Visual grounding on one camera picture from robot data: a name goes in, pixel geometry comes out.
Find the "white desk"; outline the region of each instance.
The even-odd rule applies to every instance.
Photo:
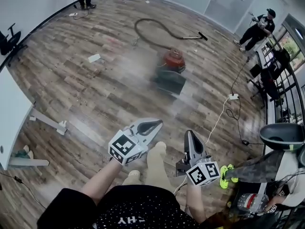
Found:
[[[8,165],[47,166],[48,160],[11,157],[17,136],[26,118],[33,116],[64,134],[65,122],[56,123],[33,108],[33,104],[18,87],[6,67],[0,72],[0,164],[7,170]]]

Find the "white sleeve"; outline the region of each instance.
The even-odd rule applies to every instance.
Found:
[[[305,199],[305,174],[298,175],[296,186],[287,198],[282,203],[283,205],[295,207],[298,206]]]

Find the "bottle with red label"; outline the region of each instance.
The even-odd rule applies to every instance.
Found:
[[[262,213],[269,202],[266,194],[245,193],[240,196],[237,206],[250,213]]]

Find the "white shirt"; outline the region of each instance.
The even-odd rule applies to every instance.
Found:
[[[298,168],[298,160],[295,153],[285,152],[277,171],[275,180],[288,181],[296,173],[305,172],[305,168]],[[290,194],[282,203],[283,205],[295,207],[305,199],[305,174],[297,175],[287,182]]]

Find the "white paper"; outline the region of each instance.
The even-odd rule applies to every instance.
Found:
[[[94,61],[97,61],[98,59],[100,59],[100,55],[99,54],[95,54],[95,55],[92,55],[88,58],[89,62],[92,63]]]

